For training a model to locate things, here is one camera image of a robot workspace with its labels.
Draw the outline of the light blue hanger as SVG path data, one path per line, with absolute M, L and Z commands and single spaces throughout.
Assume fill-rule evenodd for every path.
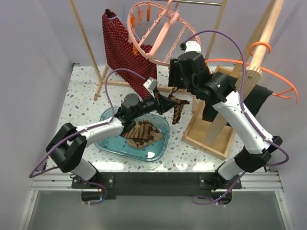
M 114 17 L 111 17 L 109 18 L 109 20 L 113 20 L 113 19 L 119 19 L 120 21 L 123 21 L 124 23 L 127 23 L 126 20 L 126 0 L 123 0 L 123 7 L 122 7 L 122 17 L 119 17 L 119 16 L 114 16 Z M 140 41 L 140 37 L 137 35 L 136 32 L 134 32 L 134 35 L 137 39 L 137 41 Z

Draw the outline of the beige brown argyle sock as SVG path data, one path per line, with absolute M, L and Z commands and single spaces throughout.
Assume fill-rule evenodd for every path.
M 143 147 L 146 147 L 154 142 L 159 141 L 163 137 L 161 131 L 157 129 L 155 126 L 153 126 L 153 131 L 151 132 L 151 136 L 149 140 L 145 139 L 128 139 L 128 144 L 135 148 L 135 149 L 141 149 Z

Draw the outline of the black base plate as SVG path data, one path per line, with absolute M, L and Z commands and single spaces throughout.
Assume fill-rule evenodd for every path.
M 217 199 L 218 189 L 240 189 L 238 176 L 226 183 L 214 182 L 212 172 L 98 172 L 84 182 L 70 175 L 71 187 L 82 191 L 82 201 L 116 199 L 117 196 L 194 196 Z

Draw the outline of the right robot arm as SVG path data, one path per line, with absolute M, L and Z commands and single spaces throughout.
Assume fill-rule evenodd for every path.
M 268 133 L 241 102 L 241 96 L 230 76 L 209 72 L 202 54 L 189 51 L 170 59 L 168 85 L 186 89 L 212 106 L 244 143 L 236 156 L 225 161 L 214 172 L 209 181 L 212 185 L 225 188 L 239 173 L 252 173 L 263 167 L 271 159 L 271 153 L 282 144 L 283 140 Z

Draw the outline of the orange plastic hanger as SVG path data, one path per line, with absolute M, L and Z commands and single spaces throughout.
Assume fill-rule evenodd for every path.
M 257 46 L 257 45 L 263 45 L 263 46 L 266 46 L 268 48 L 268 53 L 271 53 L 272 52 L 272 47 L 268 44 L 268 43 L 265 43 L 265 42 L 255 42 L 253 43 L 250 48 L 249 48 L 249 54 L 253 54 L 252 53 L 252 50 L 253 50 L 253 47 L 254 46 Z M 229 59 L 229 58 L 213 58 L 213 59 L 208 59 L 205 61 L 205 63 L 210 63 L 210 62 L 230 62 L 230 63 L 235 63 L 235 64 L 243 64 L 242 60 L 235 60 L 235 59 Z M 285 93 L 288 93 L 288 92 L 292 92 L 294 91 L 295 93 L 295 98 L 296 98 L 296 101 L 295 103 L 298 104 L 299 103 L 299 93 L 298 93 L 298 90 L 297 88 L 285 77 L 283 77 L 282 75 L 268 69 L 268 68 L 265 68 L 265 67 L 262 67 L 260 66 L 260 69 L 281 79 L 282 81 L 284 81 L 286 84 L 288 84 L 291 88 L 288 89 L 288 90 L 285 90 L 285 91 L 282 91 L 282 92 L 279 92 L 279 93 L 273 93 L 273 96 L 276 96 L 276 97 L 279 97 L 279 98 L 283 98 L 283 99 L 291 99 L 292 96 L 284 96 Z

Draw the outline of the blue transparent plastic basin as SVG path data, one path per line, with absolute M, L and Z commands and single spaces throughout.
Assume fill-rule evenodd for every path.
M 158 115 L 146 114 L 136 119 L 137 121 L 149 121 L 162 135 L 158 141 L 152 142 L 145 147 L 136 149 L 128 144 L 128 139 L 120 136 L 110 137 L 95 143 L 95 146 L 107 152 L 141 161 L 155 161 L 162 157 L 166 150 L 169 139 L 169 124 Z

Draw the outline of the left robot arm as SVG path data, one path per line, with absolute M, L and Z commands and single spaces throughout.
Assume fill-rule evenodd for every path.
M 53 137 L 46 152 L 63 173 L 71 172 L 82 178 L 89 188 L 99 184 L 98 170 L 83 159 L 85 148 L 95 142 L 129 132 L 136 118 L 156 111 L 163 114 L 178 106 L 179 102 L 155 92 L 140 101 L 137 94 L 128 94 L 113 117 L 87 126 L 64 124 Z

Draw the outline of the black garment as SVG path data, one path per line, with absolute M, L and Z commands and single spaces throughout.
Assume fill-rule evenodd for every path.
M 250 110 L 250 112 L 256 116 L 270 95 L 272 95 L 271 90 L 260 85 L 256 85 L 244 100 L 244 104 Z M 215 95 L 213 95 L 212 99 L 206 101 L 206 105 L 202 113 L 202 120 L 213 122 L 218 114 L 218 112 L 213 108 L 213 104 L 216 104 L 220 101 L 221 100 L 218 99 Z

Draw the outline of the aluminium rail frame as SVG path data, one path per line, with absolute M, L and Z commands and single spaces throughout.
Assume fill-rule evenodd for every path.
M 199 206 L 189 197 L 120 196 L 88 206 L 67 174 L 32 181 L 22 230 L 283 230 L 282 184 L 276 172 L 246 174 L 232 202 Z

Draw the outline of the pink round clip hanger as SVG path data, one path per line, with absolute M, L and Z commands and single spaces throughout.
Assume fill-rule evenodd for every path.
M 183 35 L 196 30 L 179 13 L 179 3 L 168 0 L 165 5 L 141 1 L 129 11 L 127 31 L 133 53 L 160 66 L 169 66 L 173 51 L 180 47 Z

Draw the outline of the red polka dot garment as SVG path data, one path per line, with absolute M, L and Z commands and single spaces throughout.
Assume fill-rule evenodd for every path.
M 129 33 L 116 14 L 106 9 L 102 15 L 106 60 L 112 69 L 130 69 L 145 79 L 157 78 L 157 66 L 141 54 L 134 55 Z

